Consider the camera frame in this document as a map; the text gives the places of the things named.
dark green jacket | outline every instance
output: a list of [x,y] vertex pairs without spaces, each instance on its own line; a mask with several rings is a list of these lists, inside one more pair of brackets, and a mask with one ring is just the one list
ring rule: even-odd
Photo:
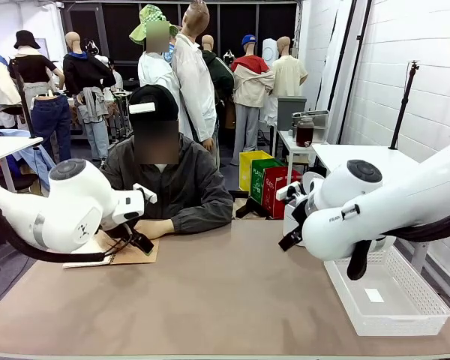
[[217,55],[208,50],[202,50],[203,60],[210,71],[211,81],[221,100],[233,94],[233,72]]
[[157,194],[143,218],[172,219],[176,233],[200,233],[232,221],[233,199],[208,151],[180,134],[177,165],[163,172],[135,162],[134,136],[115,145],[100,169],[112,188],[133,190],[138,183]]

red bin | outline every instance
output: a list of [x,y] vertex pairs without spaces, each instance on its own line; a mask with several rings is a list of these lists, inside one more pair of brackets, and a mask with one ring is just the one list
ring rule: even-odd
[[[270,167],[265,169],[263,174],[263,194],[262,206],[268,210],[274,219],[283,219],[285,212],[285,204],[275,198],[277,190],[287,186],[286,166]],[[296,170],[292,170],[292,181],[300,182],[302,175]]]

dark gray jacket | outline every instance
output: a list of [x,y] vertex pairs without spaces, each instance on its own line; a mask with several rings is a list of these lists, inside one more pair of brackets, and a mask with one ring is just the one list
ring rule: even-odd
[[233,199],[224,177],[201,145],[180,134],[178,165],[160,170],[135,163],[134,137],[109,153],[101,172],[116,190],[133,190],[138,183],[157,194],[157,203],[145,207],[143,218],[172,219],[176,233],[199,233],[232,220]]

notebook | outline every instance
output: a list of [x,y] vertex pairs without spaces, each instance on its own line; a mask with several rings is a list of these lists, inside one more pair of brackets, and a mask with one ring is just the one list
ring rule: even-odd
[[[106,256],[103,261],[97,262],[66,262],[63,264],[63,269],[69,268],[83,268],[89,266],[103,266],[103,265],[122,265],[122,264],[146,264],[155,263],[158,254],[158,240],[151,240],[154,247],[149,255],[143,253],[138,247],[133,245],[126,246],[120,252]],[[108,236],[95,236],[93,240],[84,244],[80,249],[73,251],[73,254],[85,253],[103,253],[110,249],[115,244],[115,240]]]

brown liquid jar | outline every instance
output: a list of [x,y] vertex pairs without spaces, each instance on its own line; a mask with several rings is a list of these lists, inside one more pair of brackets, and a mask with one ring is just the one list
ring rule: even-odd
[[310,116],[305,116],[297,124],[297,146],[307,148],[314,138],[314,122]]

